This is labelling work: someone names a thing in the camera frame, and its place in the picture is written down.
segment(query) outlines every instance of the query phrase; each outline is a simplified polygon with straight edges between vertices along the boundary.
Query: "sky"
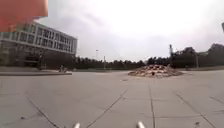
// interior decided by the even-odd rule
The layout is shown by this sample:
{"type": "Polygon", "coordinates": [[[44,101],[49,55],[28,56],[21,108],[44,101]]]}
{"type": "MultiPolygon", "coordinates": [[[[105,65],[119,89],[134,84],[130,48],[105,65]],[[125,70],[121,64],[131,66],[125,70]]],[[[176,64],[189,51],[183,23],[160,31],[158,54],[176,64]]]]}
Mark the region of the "sky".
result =
{"type": "Polygon", "coordinates": [[[49,0],[38,22],[78,38],[77,56],[107,61],[224,44],[223,0],[49,0]]]}

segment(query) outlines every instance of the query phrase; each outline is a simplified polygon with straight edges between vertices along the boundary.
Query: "paved plaza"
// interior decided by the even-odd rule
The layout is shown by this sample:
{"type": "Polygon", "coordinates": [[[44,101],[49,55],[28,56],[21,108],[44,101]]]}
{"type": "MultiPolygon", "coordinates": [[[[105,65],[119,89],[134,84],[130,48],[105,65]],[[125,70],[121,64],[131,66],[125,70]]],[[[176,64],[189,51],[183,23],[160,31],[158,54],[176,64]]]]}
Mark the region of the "paved plaza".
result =
{"type": "Polygon", "coordinates": [[[1,76],[0,128],[223,128],[224,71],[1,76]]]}

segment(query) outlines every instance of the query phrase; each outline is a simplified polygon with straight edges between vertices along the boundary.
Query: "building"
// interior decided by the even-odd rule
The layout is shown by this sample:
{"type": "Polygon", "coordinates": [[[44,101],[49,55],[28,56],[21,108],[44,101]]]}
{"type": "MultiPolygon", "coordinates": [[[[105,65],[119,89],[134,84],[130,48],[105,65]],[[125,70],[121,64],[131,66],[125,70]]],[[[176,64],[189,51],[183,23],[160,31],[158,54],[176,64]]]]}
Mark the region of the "building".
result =
{"type": "Polygon", "coordinates": [[[71,67],[76,49],[76,38],[37,22],[0,32],[0,65],[71,67]]]}

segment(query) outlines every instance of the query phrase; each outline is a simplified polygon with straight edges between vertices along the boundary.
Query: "glass facade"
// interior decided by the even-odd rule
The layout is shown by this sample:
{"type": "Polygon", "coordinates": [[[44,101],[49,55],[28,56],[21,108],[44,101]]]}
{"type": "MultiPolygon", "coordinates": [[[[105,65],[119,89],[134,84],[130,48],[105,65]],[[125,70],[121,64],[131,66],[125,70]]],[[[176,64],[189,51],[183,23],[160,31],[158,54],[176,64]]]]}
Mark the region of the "glass facade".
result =
{"type": "Polygon", "coordinates": [[[2,39],[27,43],[41,48],[73,53],[74,38],[38,23],[24,24],[14,32],[2,32],[2,39]]]}

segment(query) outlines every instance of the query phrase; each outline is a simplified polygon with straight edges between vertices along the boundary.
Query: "rock pile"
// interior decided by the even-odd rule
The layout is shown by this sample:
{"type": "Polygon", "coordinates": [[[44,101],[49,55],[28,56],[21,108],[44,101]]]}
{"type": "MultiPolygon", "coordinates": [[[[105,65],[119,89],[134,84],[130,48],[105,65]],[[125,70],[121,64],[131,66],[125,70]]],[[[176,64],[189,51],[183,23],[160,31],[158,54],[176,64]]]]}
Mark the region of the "rock pile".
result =
{"type": "Polygon", "coordinates": [[[175,69],[163,65],[149,65],[142,68],[136,69],[128,73],[131,76],[142,76],[142,77],[151,77],[151,76],[178,76],[182,75],[182,72],[176,71],[175,69]]]}

